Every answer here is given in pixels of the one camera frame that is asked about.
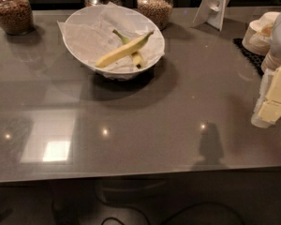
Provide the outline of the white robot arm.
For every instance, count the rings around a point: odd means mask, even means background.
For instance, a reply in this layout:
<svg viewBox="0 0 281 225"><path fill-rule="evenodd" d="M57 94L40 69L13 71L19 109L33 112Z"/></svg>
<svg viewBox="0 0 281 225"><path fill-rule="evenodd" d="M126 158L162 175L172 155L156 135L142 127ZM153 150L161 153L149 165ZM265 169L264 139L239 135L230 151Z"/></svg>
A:
<svg viewBox="0 0 281 225"><path fill-rule="evenodd" d="M270 35L270 50L261 69L263 76L259 99L254 108L251 124L268 128L281 118L281 12L277 16Z"/></svg>

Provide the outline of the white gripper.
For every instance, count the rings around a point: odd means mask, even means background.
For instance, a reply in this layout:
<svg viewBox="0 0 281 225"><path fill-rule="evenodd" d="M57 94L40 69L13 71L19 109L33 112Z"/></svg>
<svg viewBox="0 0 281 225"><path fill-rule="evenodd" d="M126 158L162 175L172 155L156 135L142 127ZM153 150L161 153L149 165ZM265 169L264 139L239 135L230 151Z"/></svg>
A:
<svg viewBox="0 0 281 225"><path fill-rule="evenodd" d="M281 117L281 67L266 69L259 88L259 99L251 117L251 124L268 128Z"/></svg>

